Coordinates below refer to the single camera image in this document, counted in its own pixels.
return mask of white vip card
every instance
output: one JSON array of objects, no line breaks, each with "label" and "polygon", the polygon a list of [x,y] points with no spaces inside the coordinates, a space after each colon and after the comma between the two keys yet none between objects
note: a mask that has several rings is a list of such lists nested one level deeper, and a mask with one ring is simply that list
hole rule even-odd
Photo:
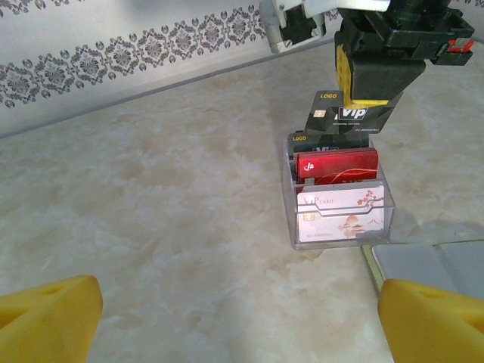
[{"label": "white vip card", "polygon": [[384,186],[381,182],[370,185],[325,191],[304,188],[297,194],[299,241],[349,240],[383,233]]}]

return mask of card holder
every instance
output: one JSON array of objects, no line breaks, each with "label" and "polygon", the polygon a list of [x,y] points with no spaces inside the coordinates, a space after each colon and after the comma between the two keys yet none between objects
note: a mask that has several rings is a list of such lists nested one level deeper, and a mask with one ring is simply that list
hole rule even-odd
[{"label": "card holder", "polygon": [[358,247],[389,242],[395,203],[385,174],[335,185],[297,184],[284,141],[282,187],[295,250]]}]

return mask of marble countertop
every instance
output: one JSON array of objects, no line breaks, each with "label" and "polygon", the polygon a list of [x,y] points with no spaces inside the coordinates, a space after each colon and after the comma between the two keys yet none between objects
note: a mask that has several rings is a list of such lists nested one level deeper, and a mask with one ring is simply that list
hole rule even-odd
[{"label": "marble countertop", "polygon": [[[0,293],[95,275],[90,362],[391,362],[357,248],[292,250],[284,137],[325,45],[0,140]],[[374,137],[395,242],[484,236],[484,47],[429,66]]]}]

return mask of white robot part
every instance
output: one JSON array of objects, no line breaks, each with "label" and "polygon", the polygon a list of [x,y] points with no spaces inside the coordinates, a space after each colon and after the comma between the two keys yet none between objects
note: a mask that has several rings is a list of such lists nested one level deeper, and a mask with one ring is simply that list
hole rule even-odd
[{"label": "white robot part", "polygon": [[[324,36],[324,12],[336,8],[359,9],[365,11],[386,11],[390,0],[262,0],[259,5],[265,34],[273,53],[282,53],[306,45]],[[301,7],[304,16],[312,19],[316,27],[311,31],[311,38],[293,44],[284,40],[281,29],[287,27],[286,12]]]}]

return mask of damask pattern border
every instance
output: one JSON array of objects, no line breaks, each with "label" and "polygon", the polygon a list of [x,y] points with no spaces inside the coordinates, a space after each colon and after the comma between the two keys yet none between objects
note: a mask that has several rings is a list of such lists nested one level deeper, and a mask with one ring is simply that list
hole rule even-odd
[{"label": "damask pattern border", "polygon": [[[70,0],[51,0],[55,6],[68,5]],[[2,9],[8,9],[14,15],[22,13],[28,13],[30,8],[38,8],[39,10],[45,9],[47,4],[45,0],[0,0],[0,17],[4,16]]]},{"label": "damask pattern border", "polygon": [[[336,10],[326,13],[327,21],[338,16]],[[171,27],[132,33],[125,39],[117,36],[107,44],[99,41],[71,51],[64,49],[58,56],[40,55],[38,60],[25,59],[21,65],[0,64],[0,107],[13,109],[40,97],[111,82],[120,76],[242,46],[258,38],[264,39],[265,32],[259,10],[250,5],[246,10],[233,9],[231,14],[223,11],[219,16],[211,14],[202,20],[194,18]]]}]

